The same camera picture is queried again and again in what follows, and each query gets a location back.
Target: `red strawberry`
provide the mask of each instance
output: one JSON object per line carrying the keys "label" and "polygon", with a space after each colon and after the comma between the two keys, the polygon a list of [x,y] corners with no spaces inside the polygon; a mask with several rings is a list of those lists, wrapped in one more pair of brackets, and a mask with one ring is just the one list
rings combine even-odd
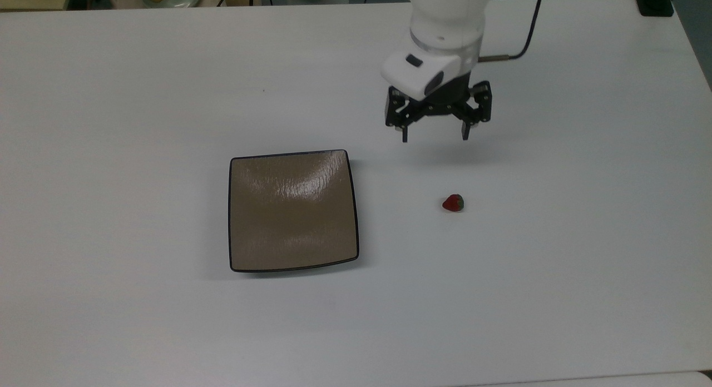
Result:
{"label": "red strawberry", "polygon": [[465,208],[465,200],[460,194],[452,194],[443,202],[443,207],[450,212],[460,212]]}

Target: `black mount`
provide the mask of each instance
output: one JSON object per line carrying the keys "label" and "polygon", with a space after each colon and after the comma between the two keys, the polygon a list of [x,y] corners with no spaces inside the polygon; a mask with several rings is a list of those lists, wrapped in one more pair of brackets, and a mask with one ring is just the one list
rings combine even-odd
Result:
{"label": "black mount", "polygon": [[671,17],[675,10],[671,0],[636,0],[638,11],[647,17]]}

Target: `brown plate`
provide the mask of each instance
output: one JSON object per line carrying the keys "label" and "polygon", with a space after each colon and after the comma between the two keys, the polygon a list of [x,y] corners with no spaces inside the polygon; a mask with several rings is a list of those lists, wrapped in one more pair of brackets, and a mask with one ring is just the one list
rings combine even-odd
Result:
{"label": "brown plate", "polygon": [[235,157],[229,189],[232,270],[297,270],[358,258],[346,151]]}

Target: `plate rim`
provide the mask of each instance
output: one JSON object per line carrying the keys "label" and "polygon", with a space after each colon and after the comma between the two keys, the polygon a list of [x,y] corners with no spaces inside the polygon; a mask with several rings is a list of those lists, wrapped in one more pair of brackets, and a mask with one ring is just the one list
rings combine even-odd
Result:
{"label": "plate rim", "polygon": [[[349,171],[349,184],[351,186],[351,202],[353,203],[353,208],[354,208],[354,231],[356,233],[356,255],[354,257],[346,258],[345,260],[339,260],[335,262],[329,262],[329,263],[320,263],[318,265],[309,265],[309,266],[297,266],[297,267],[285,267],[285,268],[279,268],[279,269],[236,269],[233,266],[233,260],[232,260],[232,227],[231,227],[231,210],[232,210],[232,172],[233,172],[233,163],[235,161],[241,160],[241,159],[260,159],[263,157],[275,157],[275,156],[296,156],[296,155],[310,155],[314,153],[334,153],[334,152],[343,152],[344,156],[346,157],[346,167]],[[228,197],[227,197],[227,238],[228,238],[228,255],[230,258],[230,269],[234,271],[235,273],[268,273],[272,271],[290,271],[290,270],[305,270],[305,269],[315,269],[319,267],[324,267],[324,266],[331,266],[331,265],[339,265],[339,263],[346,263],[346,262],[351,262],[356,259],[358,259],[360,253],[361,253],[361,245],[359,241],[359,232],[358,232],[358,212],[356,209],[356,192],[354,192],[354,178],[353,174],[351,172],[351,160],[349,159],[349,153],[346,151],[346,149],[326,149],[322,151],[305,151],[305,152],[290,152],[290,153],[271,153],[268,155],[255,155],[255,156],[239,156],[239,157],[233,157],[230,159],[230,172],[229,172],[229,182],[228,182]]]}

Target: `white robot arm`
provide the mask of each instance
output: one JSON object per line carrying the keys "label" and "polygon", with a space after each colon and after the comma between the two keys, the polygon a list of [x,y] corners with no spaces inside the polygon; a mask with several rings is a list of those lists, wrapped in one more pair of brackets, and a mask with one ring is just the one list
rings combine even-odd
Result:
{"label": "white robot arm", "polygon": [[481,113],[466,105],[472,97],[478,101],[478,93],[481,101],[491,99],[486,81],[474,90],[467,86],[479,58],[489,0],[410,1],[410,32],[381,70],[392,84],[386,124],[401,129],[405,142],[410,123],[452,113],[463,121],[467,139],[470,126],[489,120],[489,102]]}
{"label": "white robot arm", "polygon": [[489,0],[410,0],[410,32],[383,63],[381,75],[422,101],[476,65]]}

